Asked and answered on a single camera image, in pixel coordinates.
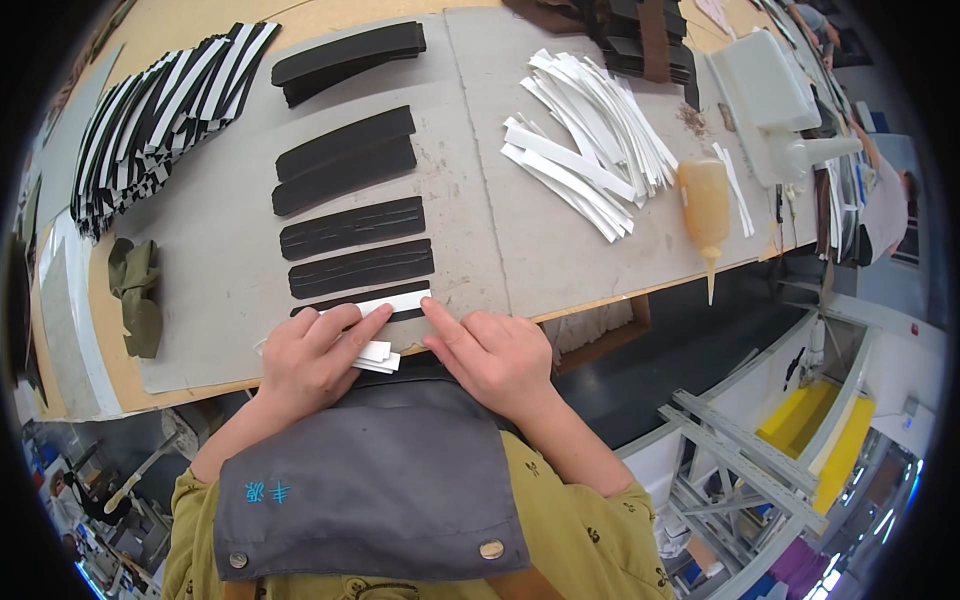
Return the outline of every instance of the white shirt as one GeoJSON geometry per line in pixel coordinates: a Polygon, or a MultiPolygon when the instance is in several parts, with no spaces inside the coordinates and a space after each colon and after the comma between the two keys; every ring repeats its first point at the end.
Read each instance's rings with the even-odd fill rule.
{"type": "Polygon", "coordinates": [[[906,190],[900,182],[900,174],[881,156],[876,170],[876,187],[860,213],[860,223],[867,228],[874,251],[871,264],[902,241],[907,216],[906,190]]]}
{"type": "Polygon", "coordinates": [[[73,488],[63,488],[59,496],[50,496],[50,504],[54,512],[54,524],[57,531],[68,534],[84,520],[84,507],[77,500],[73,488]]]}

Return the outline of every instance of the finger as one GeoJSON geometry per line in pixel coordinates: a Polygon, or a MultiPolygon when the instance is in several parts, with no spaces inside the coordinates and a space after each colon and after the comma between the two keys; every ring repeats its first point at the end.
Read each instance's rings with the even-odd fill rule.
{"type": "Polygon", "coordinates": [[[275,331],[282,331],[283,333],[290,335],[292,337],[301,338],[306,335],[306,332],[310,330],[310,325],[317,321],[320,318],[320,314],[312,306],[307,306],[299,313],[297,313],[292,319],[287,319],[280,325],[278,325],[275,331]]]}
{"type": "Polygon", "coordinates": [[[540,329],[540,326],[529,319],[525,319],[523,317],[513,317],[513,320],[525,331],[529,331],[531,333],[543,333],[543,330],[540,329]]]}
{"type": "Polygon", "coordinates": [[[337,379],[337,382],[333,384],[333,401],[336,402],[340,398],[344,397],[344,394],[349,392],[353,382],[356,381],[357,377],[359,376],[360,370],[356,367],[350,367],[347,369],[347,372],[341,375],[340,379],[337,379]]]}
{"type": "Polygon", "coordinates": [[[326,354],[344,329],[360,321],[356,304],[340,304],[324,312],[303,336],[303,341],[318,356],[326,354]]]}
{"type": "Polygon", "coordinates": [[[460,364],[460,361],[457,360],[453,351],[446,345],[446,342],[435,335],[428,335],[423,338],[423,345],[433,352],[437,358],[440,359],[440,362],[443,363],[444,367],[450,371],[450,374],[460,382],[460,385],[464,386],[464,389],[472,394],[473,379],[467,370],[464,369],[464,366],[460,364]]]}
{"type": "Polygon", "coordinates": [[[464,328],[476,338],[480,346],[491,354],[497,354],[508,348],[513,338],[507,333],[503,322],[483,310],[475,310],[466,315],[463,320],[464,328]]]}
{"type": "Polygon", "coordinates": [[[330,357],[330,368],[336,371],[349,367],[360,354],[360,350],[373,339],[383,325],[387,324],[393,314],[394,308],[390,304],[381,304],[360,323],[354,325],[350,331],[340,336],[340,339],[327,352],[327,356],[330,357]]]}
{"type": "Polygon", "coordinates": [[[420,308],[427,321],[440,334],[440,339],[461,365],[470,367],[486,362],[488,354],[472,335],[453,318],[439,302],[432,298],[420,301],[420,308]]]}

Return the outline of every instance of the sleeve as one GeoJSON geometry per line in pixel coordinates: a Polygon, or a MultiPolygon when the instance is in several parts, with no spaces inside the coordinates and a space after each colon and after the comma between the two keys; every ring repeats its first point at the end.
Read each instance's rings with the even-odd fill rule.
{"type": "Polygon", "coordinates": [[[580,484],[564,487],[573,495],[584,523],[592,524],[595,537],[604,541],[611,560],[651,592],[643,597],[674,600],[654,538],[653,500],[643,486],[635,481],[608,498],[580,484]]]}
{"type": "Polygon", "coordinates": [[[661,597],[673,600],[673,588],[666,577],[654,537],[657,512],[653,498],[635,481],[623,492],[606,500],[630,537],[630,544],[621,556],[624,570],[649,584],[661,597]]]}
{"type": "Polygon", "coordinates": [[[212,543],[218,483],[201,483],[189,468],[177,478],[174,496],[170,501],[174,524],[170,534],[170,552],[163,569],[163,600],[193,597],[193,580],[200,576],[196,571],[203,570],[204,559],[209,558],[195,556],[197,542],[209,540],[212,543]]]}

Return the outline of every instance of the white strip pile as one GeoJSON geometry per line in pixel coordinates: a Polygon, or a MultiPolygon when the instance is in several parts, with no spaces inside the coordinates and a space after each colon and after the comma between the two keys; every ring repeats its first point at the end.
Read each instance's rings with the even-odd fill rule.
{"type": "Polygon", "coordinates": [[[740,225],[743,226],[743,237],[752,237],[754,235],[754,222],[750,218],[750,211],[747,210],[747,201],[743,198],[743,192],[740,191],[740,183],[736,180],[736,173],[733,170],[733,159],[730,158],[730,151],[726,148],[721,148],[720,144],[713,142],[713,151],[717,154],[717,158],[723,161],[725,167],[727,167],[727,181],[730,182],[730,187],[733,190],[734,196],[736,196],[736,206],[740,210],[740,225]]]}
{"type": "Polygon", "coordinates": [[[611,78],[589,58],[540,50],[534,74],[520,82],[573,137],[580,154],[551,141],[519,115],[504,125],[500,151],[553,190],[613,242],[634,230],[616,195],[642,207],[658,186],[673,185],[677,159],[640,111],[622,77],[611,78]]]}
{"type": "MultiPolygon", "coordinates": [[[[266,340],[260,340],[253,349],[263,356],[263,345],[266,340]]],[[[367,371],[384,372],[390,374],[400,368],[400,355],[391,352],[390,342],[372,341],[360,350],[360,355],[353,361],[352,367],[367,371]]]]}

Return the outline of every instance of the factory floor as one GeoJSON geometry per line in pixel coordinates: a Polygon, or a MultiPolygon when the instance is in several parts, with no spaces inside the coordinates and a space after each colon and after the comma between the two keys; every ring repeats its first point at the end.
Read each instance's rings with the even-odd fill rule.
{"type": "MultiPolygon", "coordinates": [[[[824,264],[813,257],[788,260],[792,272],[806,270],[813,276],[824,264]]],[[[713,306],[707,306],[704,279],[650,294],[648,333],[555,377],[554,385],[612,448],[655,429],[662,423],[657,408],[674,390],[704,392],[751,350],[767,348],[802,316],[802,309],[772,300],[767,280],[774,264],[755,263],[718,274],[713,306]]],[[[787,293],[796,294],[794,290],[787,293]]],[[[237,392],[215,401],[228,419],[247,399],[246,393],[237,392]]],[[[159,412],[100,422],[41,423],[40,427],[44,437],[74,458],[101,440],[93,465],[115,469],[121,478],[128,477],[164,440],[159,412]]],[[[175,480],[188,465],[171,450],[135,489],[169,511],[175,480]]]]}

